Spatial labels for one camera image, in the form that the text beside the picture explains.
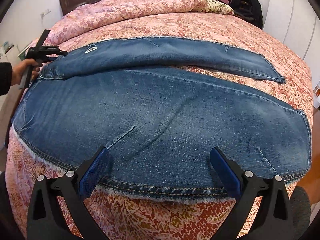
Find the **paisley pattern fabric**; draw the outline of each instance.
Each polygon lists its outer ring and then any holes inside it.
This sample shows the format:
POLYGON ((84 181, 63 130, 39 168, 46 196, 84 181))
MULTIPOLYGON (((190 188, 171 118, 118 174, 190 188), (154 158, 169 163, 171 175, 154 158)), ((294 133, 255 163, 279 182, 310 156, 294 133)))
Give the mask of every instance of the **paisley pattern fabric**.
MULTIPOLYGON (((122 3, 134 4, 142 0, 102 0, 100 6, 114 6, 122 3)), ((123 16, 121 21, 104 22, 105 14, 85 14, 83 6, 68 14, 53 28, 47 44, 59 44, 60 49, 71 51, 96 41, 112 38, 142 36, 174 36, 221 42, 262 54, 286 78, 286 84, 272 81, 257 81, 251 78, 207 70, 195 66, 183 66, 186 71, 222 78, 247 85, 266 92, 296 109, 305 111, 310 126, 313 121, 311 74, 308 66, 285 45, 264 33, 257 27, 231 15, 179 11, 173 0, 164 2, 171 12, 149 8, 147 16, 123 16), (82 26, 75 27, 72 22, 82 26)), ((12 128, 6 167, 6 183, 13 215, 24 236, 26 235, 27 211, 32 187, 39 174, 48 178, 61 176, 65 171, 48 163, 33 152, 19 139, 12 128)), ((297 182, 287 185, 289 195, 297 182)), ((251 213, 240 232, 246 234, 260 205, 257 198, 251 213)), ((63 199, 59 199, 63 214, 70 230, 80 236, 63 199)), ((234 205, 233 199, 217 199, 209 203, 155 202, 148 199, 133 199, 117 194, 107 194, 103 187, 96 187, 85 204, 102 230, 110 239, 210 239, 227 217, 234 205)))

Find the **black bag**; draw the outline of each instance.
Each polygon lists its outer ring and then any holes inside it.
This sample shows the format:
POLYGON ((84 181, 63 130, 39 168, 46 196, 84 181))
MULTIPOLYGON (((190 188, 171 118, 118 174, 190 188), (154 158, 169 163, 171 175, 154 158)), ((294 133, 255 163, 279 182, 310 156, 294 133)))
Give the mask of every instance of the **black bag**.
POLYGON ((262 29, 262 9, 258 0, 232 0, 235 16, 262 29))

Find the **bed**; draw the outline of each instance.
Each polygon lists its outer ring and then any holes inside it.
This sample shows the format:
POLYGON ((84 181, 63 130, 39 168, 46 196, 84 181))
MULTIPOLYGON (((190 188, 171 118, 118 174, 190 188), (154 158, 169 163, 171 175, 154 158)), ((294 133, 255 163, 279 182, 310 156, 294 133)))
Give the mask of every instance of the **bed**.
MULTIPOLYGON (((263 55, 286 78, 286 84, 214 71, 198 66, 180 66, 263 91, 305 112, 313 121, 311 75, 308 66, 285 45, 253 25, 232 16, 232 9, 208 0, 60 0, 65 17, 51 29, 46 45, 75 49, 108 39, 171 36, 214 41, 263 55)), ((289 195, 306 171, 288 180, 289 195)), ((29 198, 38 174, 61 176, 65 170, 40 158, 11 128, 6 182, 14 218, 24 236, 29 198)), ((246 234, 257 213, 260 198, 244 224, 246 234)), ((210 239, 234 205, 234 200, 193 203, 154 201, 97 187, 85 200, 91 215, 110 239, 210 239)), ((70 230, 79 236, 65 203, 60 199, 70 230)))

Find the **person's hand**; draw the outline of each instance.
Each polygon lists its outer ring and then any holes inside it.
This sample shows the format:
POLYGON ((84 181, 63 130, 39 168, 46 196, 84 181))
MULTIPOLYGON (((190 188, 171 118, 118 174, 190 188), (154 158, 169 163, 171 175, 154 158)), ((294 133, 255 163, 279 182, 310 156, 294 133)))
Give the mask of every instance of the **person's hand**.
POLYGON ((23 60, 18 65, 12 68, 12 86, 20 84, 23 73, 29 65, 34 66, 32 71, 32 79, 36 79, 38 77, 38 72, 40 71, 41 66, 33 58, 26 58, 25 60, 23 60))

